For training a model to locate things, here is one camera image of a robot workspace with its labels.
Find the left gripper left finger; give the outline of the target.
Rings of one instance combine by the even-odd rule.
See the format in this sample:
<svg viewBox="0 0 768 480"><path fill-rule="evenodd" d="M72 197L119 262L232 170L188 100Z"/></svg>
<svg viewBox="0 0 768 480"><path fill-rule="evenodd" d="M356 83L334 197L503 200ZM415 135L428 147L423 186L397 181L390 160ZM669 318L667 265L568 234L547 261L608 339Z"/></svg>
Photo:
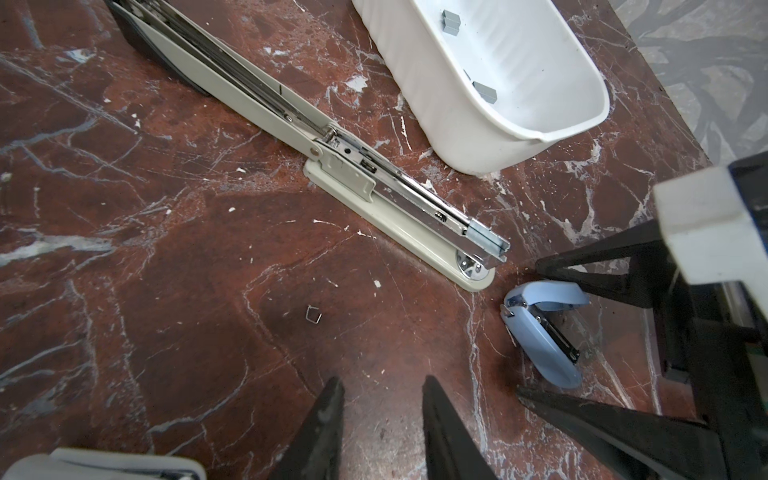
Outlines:
<svg viewBox="0 0 768 480"><path fill-rule="evenodd" d="M338 479L345 389L331 377L269 479Z"/></svg>

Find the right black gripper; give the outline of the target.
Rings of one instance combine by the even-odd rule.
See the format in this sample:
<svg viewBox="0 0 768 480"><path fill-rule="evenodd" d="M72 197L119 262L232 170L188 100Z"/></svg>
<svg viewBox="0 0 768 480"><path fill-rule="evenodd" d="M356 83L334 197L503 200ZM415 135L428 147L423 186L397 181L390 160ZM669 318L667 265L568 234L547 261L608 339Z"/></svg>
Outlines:
<svg viewBox="0 0 768 480"><path fill-rule="evenodd" d="M767 155L726 167L767 250ZM666 285L666 246L656 220L539 259L536 273L592 295L644 309ZM693 384L710 429L573 396L520 387L519 401L622 479L764 479L767 415L748 357L750 332L695 316L687 335Z"/></svg>

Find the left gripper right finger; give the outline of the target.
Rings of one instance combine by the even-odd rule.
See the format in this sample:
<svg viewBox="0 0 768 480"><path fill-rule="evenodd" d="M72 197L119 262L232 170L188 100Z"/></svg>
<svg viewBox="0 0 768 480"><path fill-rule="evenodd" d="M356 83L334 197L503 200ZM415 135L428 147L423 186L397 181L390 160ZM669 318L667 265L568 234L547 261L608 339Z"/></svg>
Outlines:
<svg viewBox="0 0 768 480"><path fill-rule="evenodd" d="M496 480L438 379L428 375L422 393L428 479Z"/></svg>

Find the small white stapler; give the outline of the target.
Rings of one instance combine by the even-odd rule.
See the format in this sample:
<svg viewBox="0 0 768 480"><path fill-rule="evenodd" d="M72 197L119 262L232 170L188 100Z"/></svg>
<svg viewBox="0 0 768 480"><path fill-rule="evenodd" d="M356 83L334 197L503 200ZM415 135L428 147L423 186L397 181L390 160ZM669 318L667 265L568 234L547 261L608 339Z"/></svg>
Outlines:
<svg viewBox="0 0 768 480"><path fill-rule="evenodd" d="M15 462L3 479L202 479L200 463L183 457L57 448Z"/></svg>

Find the large beige black stapler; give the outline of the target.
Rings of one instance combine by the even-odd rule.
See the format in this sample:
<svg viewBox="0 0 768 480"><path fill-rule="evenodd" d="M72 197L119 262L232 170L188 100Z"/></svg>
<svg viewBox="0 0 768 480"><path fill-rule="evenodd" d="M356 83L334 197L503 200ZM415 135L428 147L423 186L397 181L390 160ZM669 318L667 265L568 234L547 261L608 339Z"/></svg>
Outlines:
<svg viewBox="0 0 768 480"><path fill-rule="evenodd" d="M305 155L317 186L470 292L487 288L509 242L209 34L167 1L109 1L129 44L195 90Z"/></svg>

